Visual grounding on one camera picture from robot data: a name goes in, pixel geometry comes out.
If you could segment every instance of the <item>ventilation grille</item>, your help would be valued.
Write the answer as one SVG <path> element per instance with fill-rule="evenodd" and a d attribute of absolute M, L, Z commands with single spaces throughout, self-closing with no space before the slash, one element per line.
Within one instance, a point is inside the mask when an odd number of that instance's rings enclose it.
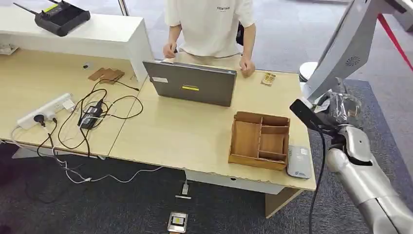
<path fill-rule="evenodd" d="M 360 62 L 360 57 L 359 56 L 353 56 L 353 57 L 349 58 L 346 61 L 346 66 L 352 67 L 352 66 L 357 65 L 359 62 Z"/>

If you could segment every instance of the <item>wooden block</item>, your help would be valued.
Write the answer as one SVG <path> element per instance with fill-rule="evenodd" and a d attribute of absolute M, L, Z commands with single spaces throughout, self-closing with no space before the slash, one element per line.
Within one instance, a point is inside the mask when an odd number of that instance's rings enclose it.
<path fill-rule="evenodd" d="M 99 70 L 97 70 L 95 73 L 91 74 L 88 79 L 91 79 L 93 81 L 96 81 L 97 79 L 99 79 L 101 76 L 103 76 L 106 72 L 105 68 L 100 68 Z"/>
<path fill-rule="evenodd" d="M 113 81 L 109 81 L 109 84 L 114 84 L 115 81 L 118 81 L 120 78 L 122 78 L 122 76 L 125 75 L 125 73 L 121 70 L 116 70 L 114 71 L 114 73 L 116 74 L 116 77 L 113 79 Z"/>
<path fill-rule="evenodd" d="M 285 134 L 261 134 L 260 150 L 282 154 Z"/>
<path fill-rule="evenodd" d="M 109 83 L 111 80 L 116 78 L 116 74 L 112 69 L 106 69 L 106 72 L 100 77 L 100 84 Z"/>
<path fill-rule="evenodd" d="M 231 154 L 258 157 L 261 125 L 235 121 Z"/>

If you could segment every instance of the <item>wooden organizer box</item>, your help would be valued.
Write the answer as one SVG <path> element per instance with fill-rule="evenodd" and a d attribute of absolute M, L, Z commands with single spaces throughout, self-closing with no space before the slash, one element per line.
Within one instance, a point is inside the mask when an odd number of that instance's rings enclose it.
<path fill-rule="evenodd" d="M 237 112 L 228 162 L 283 170 L 288 163 L 289 129 L 289 118 Z"/>

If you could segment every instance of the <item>floor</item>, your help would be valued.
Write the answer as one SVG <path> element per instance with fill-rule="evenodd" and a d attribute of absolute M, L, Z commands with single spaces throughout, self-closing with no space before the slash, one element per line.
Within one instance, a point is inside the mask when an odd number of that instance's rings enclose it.
<path fill-rule="evenodd" d="M 50 6 L 46 0 L 16 0 L 33 9 Z M 153 52 L 162 58 L 168 38 L 162 0 L 126 0 L 130 15 L 145 18 Z M 1 5 L 10 4 L 3 0 Z M 116 0 L 71 0 L 92 13 L 120 15 Z M 344 4 L 310 0 L 254 0 L 257 39 L 253 59 L 259 69 L 297 71 L 317 61 L 345 9 Z M 413 34 L 404 32 L 391 15 L 385 15 L 402 48 L 413 60 Z M 367 80 L 380 103 L 391 133 L 413 175 L 413 73 L 396 51 L 380 24 L 368 63 L 349 78 Z"/>

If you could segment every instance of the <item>person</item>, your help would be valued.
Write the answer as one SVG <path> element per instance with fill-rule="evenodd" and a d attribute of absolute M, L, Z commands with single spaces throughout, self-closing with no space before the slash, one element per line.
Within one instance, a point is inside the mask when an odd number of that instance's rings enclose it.
<path fill-rule="evenodd" d="M 252 75 L 256 34 L 252 4 L 252 0 L 166 0 L 169 38 L 163 47 L 164 56 L 167 59 L 191 57 L 195 63 L 205 63 L 205 58 L 210 57 L 222 61 L 237 59 L 244 77 Z M 244 27 L 241 55 L 236 44 L 239 23 Z M 181 32 L 185 42 L 176 55 Z"/>

